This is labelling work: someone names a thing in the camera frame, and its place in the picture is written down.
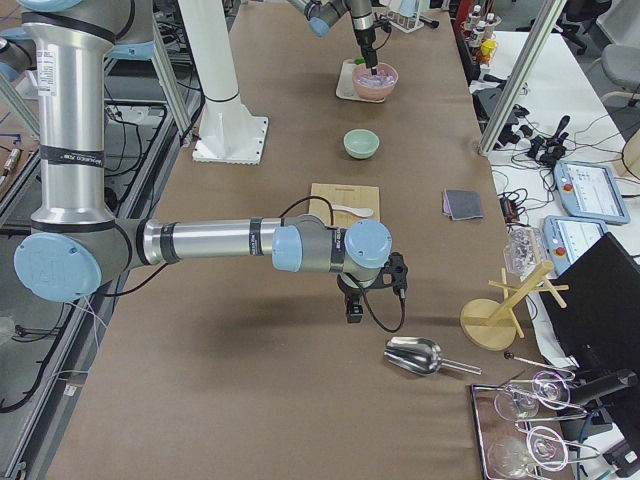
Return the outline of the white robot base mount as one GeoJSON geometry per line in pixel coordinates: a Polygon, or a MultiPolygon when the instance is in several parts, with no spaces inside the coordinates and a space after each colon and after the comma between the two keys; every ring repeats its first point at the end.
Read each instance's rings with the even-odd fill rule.
{"type": "Polygon", "coordinates": [[[259,164],[268,119],[241,100],[222,3],[185,0],[179,7],[205,97],[193,159],[259,164]]]}

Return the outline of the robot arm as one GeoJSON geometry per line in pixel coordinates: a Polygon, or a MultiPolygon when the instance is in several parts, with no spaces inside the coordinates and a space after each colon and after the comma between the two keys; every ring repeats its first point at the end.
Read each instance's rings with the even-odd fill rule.
{"type": "MultiPolygon", "coordinates": [[[[105,57],[152,47],[150,1],[18,1],[35,43],[40,120],[40,208],[17,247],[14,268],[37,296],[72,302],[140,266],[188,258],[270,255],[275,269],[337,274],[346,317],[357,323],[366,292],[392,287],[405,313],[406,286],[384,283],[400,260],[379,221],[347,229],[317,216],[162,223],[117,219],[104,199],[105,57]]],[[[376,29],[390,31],[371,1],[287,1],[325,35],[350,16],[366,67],[378,73],[376,29]]],[[[178,1],[204,97],[194,160],[256,165],[268,129],[241,101],[222,1],[178,1]]]]}
{"type": "Polygon", "coordinates": [[[322,3],[321,1],[291,0],[289,4],[305,17],[309,28],[318,37],[326,35],[345,14],[349,14],[365,65],[372,73],[377,72],[378,57],[373,46],[376,40],[376,26],[370,1],[331,0],[322,3]]]}

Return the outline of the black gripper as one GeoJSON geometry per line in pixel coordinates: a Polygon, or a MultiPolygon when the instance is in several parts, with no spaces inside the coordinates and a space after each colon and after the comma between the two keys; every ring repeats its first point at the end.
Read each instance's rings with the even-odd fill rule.
{"type": "Polygon", "coordinates": [[[357,31],[357,44],[360,47],[362,57],[365,59],[367,69],[377,68],[377,53],[374,47],[376,33],[374,28],[357,31]]]}
{"type": "Polygon", "coordinates": [[[337,285],[344,295],[347,322],[349,324],[360,323],[364,315],[362,285],[349,273],[339,274],[337,276],[337,285]]]}

